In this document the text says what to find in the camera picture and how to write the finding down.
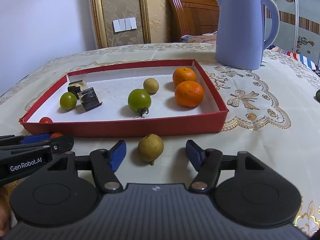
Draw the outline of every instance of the mandarin orange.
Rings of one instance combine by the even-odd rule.
[[[180,83],[174,92],[174,98],[181,106],[198,106],[204,97],[203,87],[195,81],[184,81]]]
[[[180,83],[184,81],[197,81],[196,73],[188,67],[181,67],[174,71],[172,75],[173,83],[178,86]]]

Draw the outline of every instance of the lace tablecloth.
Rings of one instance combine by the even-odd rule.
[[[311,235],[320,228],[320,104],[314,96],[320,78],[289,56],[264,52],[263,66],[244,71],[223,66],[214,59],[215,45],[167,43],[130,45],[93,50],[57,58],[20,81],[0,98],[1,135],[27,134],[18,123],[26,110],[51,84],[69,71],[99,65],[155,59],[193,59],[206,70],[230,112],[217,134],[163,137],[164,153],[154,166],[145,166],[133,154],[140,138],[126,138],[127,157],[116,172],[127,182],[189,184],[196,175],[183,147],[188,139],[202,148],[216,148],[236,155],[245,150],[292,182],[303,202],[295,225]],[[87,155],[111,148],[118,138],[76,138],[74,151]],[[81,177],[92,180],[89,172]],[[220,181],[233,175],[221,173]]]

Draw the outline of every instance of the cherry tomato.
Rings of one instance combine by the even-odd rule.
[[[52,120],[49,117],[43,117],[40,119],[39,123],[52,123]]]
[[[151,106],[151,97],[144,89],[132,90],[128,97],[128,105],[130,109],[138,114],[141,114],[141,110]]]
[[[60,136],[63,136],[63,134],[62,134],[62,133],[59,133],[59,132],[54,132],[54,133],[50,136],[50,138],[56,138],[56,137],[60,137]]]
[[[76,107],[77,98],[71,92],[65,92],[60,98],[60,106],[63,110],[71,110]]]

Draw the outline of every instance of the kettle handle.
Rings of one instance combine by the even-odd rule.
[[[275,41],[278,35],[280,27],[280,16],[278,7],[273,0],[261,0],[261,2],[268,7],[272,19],[272,27],[269,37],[264,41],[263,50],[265,50]]]

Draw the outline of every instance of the gold picture frame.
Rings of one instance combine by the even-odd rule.
[[[90,2],[98,48],[110,47],[102,0],[90,0]],[[139,5],[143,40],[145,43],[151,43],[147,0],[139,0]]]

